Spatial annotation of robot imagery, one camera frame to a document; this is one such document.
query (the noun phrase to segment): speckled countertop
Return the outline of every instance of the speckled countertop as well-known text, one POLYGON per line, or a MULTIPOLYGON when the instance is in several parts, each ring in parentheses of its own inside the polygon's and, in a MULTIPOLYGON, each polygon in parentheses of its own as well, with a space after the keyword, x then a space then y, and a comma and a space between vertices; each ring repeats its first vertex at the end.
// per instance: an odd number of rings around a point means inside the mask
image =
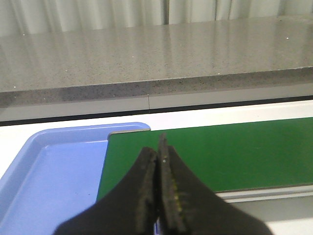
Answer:
POLYGON ((0 38, 0 108, 306 83, 313 15, 0 38))

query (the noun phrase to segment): plastic tray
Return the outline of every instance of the plastic tray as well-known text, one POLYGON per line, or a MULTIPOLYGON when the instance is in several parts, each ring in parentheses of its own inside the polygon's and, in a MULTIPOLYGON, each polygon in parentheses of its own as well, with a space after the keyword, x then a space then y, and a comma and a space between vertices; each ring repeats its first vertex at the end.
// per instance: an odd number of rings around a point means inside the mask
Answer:
POLYGON ((123 123, 44 130, 28 139, 0 181, 0 234, 48 235, 96 201, 112 132, 123 123))

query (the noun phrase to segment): white table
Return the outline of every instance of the white table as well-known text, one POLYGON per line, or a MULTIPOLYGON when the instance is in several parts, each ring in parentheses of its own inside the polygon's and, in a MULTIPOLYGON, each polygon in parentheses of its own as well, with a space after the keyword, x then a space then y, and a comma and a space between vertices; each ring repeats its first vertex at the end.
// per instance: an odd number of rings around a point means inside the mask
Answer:
MULTIPOLYGON (((313 117, 313 101, 4 126, 0 127, 0 177, 26 140, 44 129, 136 121, 149 125, 151 130, 164 130, 302 117, 313 117)), ((268 225, 276 235, 311 235, 313 218, 273 221, 268 225)))

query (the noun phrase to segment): white curtain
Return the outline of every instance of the white curtain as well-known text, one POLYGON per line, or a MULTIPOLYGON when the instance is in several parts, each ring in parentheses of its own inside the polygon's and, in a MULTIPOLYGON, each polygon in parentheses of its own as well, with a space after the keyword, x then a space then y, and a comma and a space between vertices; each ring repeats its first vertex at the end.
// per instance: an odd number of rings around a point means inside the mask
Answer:
POLYGON ((0 0, 0 36, 312 12, 313 0, 0 0))

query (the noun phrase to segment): green mat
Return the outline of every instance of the green mat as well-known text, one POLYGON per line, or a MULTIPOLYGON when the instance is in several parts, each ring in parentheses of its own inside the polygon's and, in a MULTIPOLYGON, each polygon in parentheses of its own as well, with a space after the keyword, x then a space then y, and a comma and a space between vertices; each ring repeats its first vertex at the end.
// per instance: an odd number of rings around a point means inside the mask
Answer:
POLYGON ((190 169, 213 191, 313 183, 313 117, 113 134, 98 198, 127 173, 140 150, 166 133, 190 169))

